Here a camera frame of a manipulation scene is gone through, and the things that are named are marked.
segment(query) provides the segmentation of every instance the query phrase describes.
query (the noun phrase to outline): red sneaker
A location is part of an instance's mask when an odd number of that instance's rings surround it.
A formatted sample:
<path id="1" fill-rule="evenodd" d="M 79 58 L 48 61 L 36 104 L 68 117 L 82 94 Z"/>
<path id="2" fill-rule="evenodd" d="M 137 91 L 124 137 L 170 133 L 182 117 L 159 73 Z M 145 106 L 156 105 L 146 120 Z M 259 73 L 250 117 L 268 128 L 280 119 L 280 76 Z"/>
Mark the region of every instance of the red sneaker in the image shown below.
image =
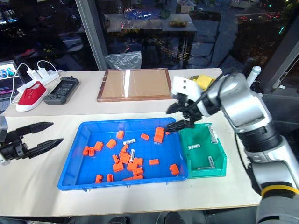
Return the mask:
<path id="1" fill-rule="evenodd" d="M 18 112 L 30 111 L 35 108 L 47 95 L 47 89 L 37 81 L 31 87 L 25 89 L 15 109 Z"/>

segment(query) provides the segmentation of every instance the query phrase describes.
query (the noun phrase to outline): wooden frame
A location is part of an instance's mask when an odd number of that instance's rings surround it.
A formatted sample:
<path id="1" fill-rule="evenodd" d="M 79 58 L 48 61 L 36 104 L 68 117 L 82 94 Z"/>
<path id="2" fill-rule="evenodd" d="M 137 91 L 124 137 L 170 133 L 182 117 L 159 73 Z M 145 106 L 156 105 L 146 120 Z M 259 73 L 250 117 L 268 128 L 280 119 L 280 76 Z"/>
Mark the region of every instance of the wooden frame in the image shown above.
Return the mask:
<path id="1" fill-rule="evenodd" d="M 100 91 L 98 93 L 97 96 L 97 101 L 98 102 L 117 102 L 117 101 L 137 101 L 137 100 L 157 100 L 157 99 L 172 99 L 171 95 L 170 95 L 170 91 L 171 91 L 171 81 L 170 81 L 170 77 L 169 77 L 169 73 L 168 70 L 166 68 L 162 68 L 162 69 L 132 69 L 130 71 L 157 71 L 157 70 L 164 70 L 165 71 L 165 75 L 166 75 L 166 81 L 167 81 L 167 86 L 169 89 L 169 95 L 140 95 L 140 96 L 128 96 L 128 97 L 124 97 L 124 96 L 115 96 L 115 97 L 102 97 L 102 94 L 104 92 L 104 88 L 105 88 L 105 84 L 107 81 L 107 77 L 110 71 L 119 71 L 119 72 L 124 72 L 125 70 L 106 70 L 103 80 L 102 80 L 102 84 L 100 87 Z"/>

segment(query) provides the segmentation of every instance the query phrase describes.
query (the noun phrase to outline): white shoe sole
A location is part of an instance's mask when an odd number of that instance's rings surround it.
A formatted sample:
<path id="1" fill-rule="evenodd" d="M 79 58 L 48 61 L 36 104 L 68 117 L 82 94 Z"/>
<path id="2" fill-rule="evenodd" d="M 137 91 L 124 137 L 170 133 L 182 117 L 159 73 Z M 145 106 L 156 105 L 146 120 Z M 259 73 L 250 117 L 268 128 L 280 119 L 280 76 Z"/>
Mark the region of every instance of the white shoe sole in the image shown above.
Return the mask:
<path id="1" fill-rule="evenodd" d="M 43 95 L 42 95 L 42 96 L 41 96 L 41 97 L 40 97 L 34 104 L 32 104 L 32 105 L 21 105 L 21 104 L 17 104 L 17 105 L 15 106 L 16 111 L 17 111 L 17 112 L 26 112 L 26 111 L 30 111 L 30 110 L 36 108 L 37 105 L 39 105 L 39 104 L 42 102 L 43 98 L 44 98 L 47 94 L 48 94 L 48 90 L 46 90 L 46 91 L 43 93 Z"/>

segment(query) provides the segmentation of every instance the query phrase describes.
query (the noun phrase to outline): orange block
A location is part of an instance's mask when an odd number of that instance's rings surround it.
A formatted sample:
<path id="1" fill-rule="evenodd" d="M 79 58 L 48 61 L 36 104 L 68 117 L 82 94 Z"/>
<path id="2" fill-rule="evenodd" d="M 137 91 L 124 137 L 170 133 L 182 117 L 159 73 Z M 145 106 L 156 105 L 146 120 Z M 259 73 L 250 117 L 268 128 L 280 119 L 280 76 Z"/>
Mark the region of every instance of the orange block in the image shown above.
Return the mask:
<path id="1" fill-rule="evenodd" d="M 126 153 L 128 148 L 129 148 L 128 144 L 124 145 L 121 149 L 121 152 Z"/>
<path id="2" fill-rule="evenodd" d="M 115 163 L 119 163 L 119 160 L 118 160 L 118 158 L 117 158 L 117 155 L 112 155 L 112 157 L 113 157 L 113 160 L 114 160 Z"/>
<path id="3" fill-rule="evenodd" d="M 142 175 L 133 176 L 133 180 L 141 180 L 141 179 L 143 179 Z"/>
<path id="4" fill-rule="evenodd" d="M 141 134 L 141 138 L 148 141 L 150 137 L 147 134 Z"/>
<path id="5" fill-rule="evenodd" d="M 93 148 L 93 147 L 90 147 L 90 148 L 89 148 L 88 155 L 89 155 L 89 156 L 94 156 L 94 148 Z"/>
<path id="6" fill-rule="evenodd" d="M 102 182 L 102 179 L 103 179 L 102 175 L 98 174 L 98 175 L 97 175 L 97 178 L 95 179 L 95 182 L 96 182 L 96 183 L 101 183 L 101 182 Z"/>
<path id="7" fill-rule="evenodd" d="M 129 178 L 123 179 L 123 181 L 131 181 L 132 179 L 133 179 L 132 177 L 129 177 Z"/>
<path id="8" fill-rule="evenodd" d="M 112 149 L 116 145 L 116 141 L 114 139 L 110 139 L 110 141 L 106 144 L 106 146 Z"/>
<path id="9" fill-rule="evenodd" d="M 121 171 L 121 170 L 123 170 L 123 164 L 121 162 L 113 164 L 114 172 Z"/>
<path id="10" fill-rule="evenodd" d="M 107 182 L 113 182 L 113 175 L 112 174 L 107 174 Z"/>
<path id="11" fill-rule="evenodd" d="M 104 146 L 103 142 L 97 141 L 97 143 L 95 143 L 93 148 L 95 151 L 101 151 L 103 146 Z"/>
<path id="12" fill-rule="evenodd" d="M 129 155 L 129 153 L 123 153 L 123 152 L 120 152 L 120 153 L 118 154 L 118 156 L 121 157 L 122 154 Z"/>
<path id="13" fill-rule="evenodd" d="M 83 150 L 83 155 L 88 155 L 89 153 L 89 147 L 85 146 L 84 150 Z"/>
<path id="14" fill-rule="evenodd" d="M 133 176 L 133 177 L 129 177 L 127 179 L 123 179 L 123 181 L 132 181 L 132 180 L 141 180 L 143 179 L 143 176 L 142 175 L 136 175 L 136 176 Z"/>
<path id="15" fill-rule="evenodd" d="M 133 175 L 136 176 L 136 175 L 140 175 L 140 174 L 143 174 L 143 169 L 142 167 L 139 167 L 135 170 L 133 170 Z"/>
<path id="16" fill-rule="evenodd" d="M 121 157 L 120 157 L 120 162 L 128 164 L 130 157 L 131 157 L 131 155 L 122 153 Z"/>
<path id="17" fill-rule="evenodd" d="M 149 161 L 150 165 L 159 165 L 159 159 L 154 159 Z"/>
<path id="18" fill-rule="evenodd" d="M 171 170 L 171 174 L 176 176 L 179 174 L 179 169 L 176 164 L 172 164 L 169 169 Z"/>
<path id="19" fill-rule="evenodd" d="M 125 131 L 118 131 L 116 134 L 116 138 L 123 139 L 124 134 L 125 134 Z"/>
<path id="20" fill-rule="evenodd" d="M 129 162 L 128 163 L 128 167 L 127 167 L 127 170 L 129 170 L 129 171 L 133 171 L 134 169 L 137 169 L 137 164 L 136 163 L 131 163 L 131 162 Z"/>
<path id="21" fill-rule="evenodd" d="M 142 164 L 143 164 L 143 158 L 137 158 L 137 157 L 135 157 L 133 159 L 133 163 L 142 166 Z"/>
<path id="22" fill-rule="evenodd" d="M 162 143 L 163 137 L 164 137 L 164 128 L 157 127 L 155 132 L 154 142 Z"/>

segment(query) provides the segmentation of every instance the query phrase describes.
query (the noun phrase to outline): power strip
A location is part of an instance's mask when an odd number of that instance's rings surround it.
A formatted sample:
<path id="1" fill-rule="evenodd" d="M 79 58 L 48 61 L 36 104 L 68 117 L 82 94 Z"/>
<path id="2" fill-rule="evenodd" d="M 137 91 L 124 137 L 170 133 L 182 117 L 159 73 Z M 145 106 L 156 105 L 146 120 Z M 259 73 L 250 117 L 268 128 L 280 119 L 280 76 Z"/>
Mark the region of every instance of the power strip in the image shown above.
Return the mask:
<path id="1" fill-rule="evenodd" d="M 55 71 L 48 71 L 48 74 L 49 75 L 44 77 L 44 78 L 33 78 L 30 82 L 28 82 L 28 83 L 22 85 L 21 87 L 17 88 L 17 91 L 19 93 L 23 94 L 25 89 L 31 87 L 37 81 L 40 81 L 45 86 L 46 84 L 49 84 L 53 80 L 57 79 L 57 74 L 56 74 Z"/>

